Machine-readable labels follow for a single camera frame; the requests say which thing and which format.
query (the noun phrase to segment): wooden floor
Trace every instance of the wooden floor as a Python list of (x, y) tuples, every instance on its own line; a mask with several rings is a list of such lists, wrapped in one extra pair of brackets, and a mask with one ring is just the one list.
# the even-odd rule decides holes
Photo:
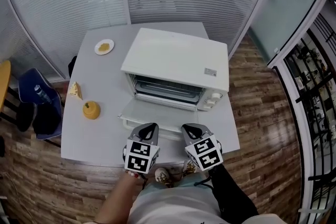
[[(300, 204), (300, 153), (282, 85), (248, 37), (229, 65), (229, 97), (240, 150), (224, 155), (225, 167), (259, 213), (276, 213), (287, 223), (295, 223)], [(66, 92), (66, 86), (58, 90)], [(120, 168), (62, 159), (58, 147), (35, 140), (32, 131), (20, 133), (5, 121), (0, 122), (0, 135), (6, 144), (0, 172), (8, 172), (11, 179), (5, 175), (0, 180), (0, 195), (8, 196), (4, 202), (7, 213), (22, 223), (34, 222), (20, 202), (35, 223), (92, 220), (121, 173)], [(172, 171), (178, 176), (181, 169), (173, 167)]]

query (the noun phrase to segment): food on plate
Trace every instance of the food on plate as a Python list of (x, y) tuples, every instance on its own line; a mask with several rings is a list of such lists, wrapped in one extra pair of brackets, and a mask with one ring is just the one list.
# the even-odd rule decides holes
[(108, 43), (103, 43), (102, 45), (100, 45), (100, 47), (99, 47), (99, 51), (100, 52), (104, 52), (104, 51), (107, 51), (107, 50), (109, 50), (110, 49), (110, 44), (108, 44)]

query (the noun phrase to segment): glass door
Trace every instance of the glass door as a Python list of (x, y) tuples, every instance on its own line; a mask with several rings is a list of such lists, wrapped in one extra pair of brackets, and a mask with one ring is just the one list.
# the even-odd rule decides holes
[(251, 37), (269, 62), (296, 31), (315, 0), (264, 0)]

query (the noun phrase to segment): shoe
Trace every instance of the shoe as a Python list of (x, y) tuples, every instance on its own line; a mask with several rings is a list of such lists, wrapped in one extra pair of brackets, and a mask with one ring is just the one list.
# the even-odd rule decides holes
[(168, 171), (165, 168), (161, 167), (155, 170), (155, 180), (156, 182), (163, 183), (167, 186), (170, 186), (172, 184)]
[(185, 177), (189, 174), (195, 173), (196, 172), (196, 165), (191, 161), (185, 161), (184, 162), (184, 167), (183, 167), (183, 175), (182, 177)]

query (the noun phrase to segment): white plate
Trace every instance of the white plate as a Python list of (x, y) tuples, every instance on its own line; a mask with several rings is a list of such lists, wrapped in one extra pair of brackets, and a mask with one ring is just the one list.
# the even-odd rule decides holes
[[(100, 48), (100, 46), (103, 43), (108, 43), (110, 44), (110, 49), (106, 50), (106, 51), (99, 51), (98, 49)], [(95, 45), (95, 53), (98, 55), (104, 55), (104, 54), (108, 54), (112, 49), (114, 48), (114, 41), (111, 39), (103, 39), (101, 41), (99, 41), (96, 45)]]

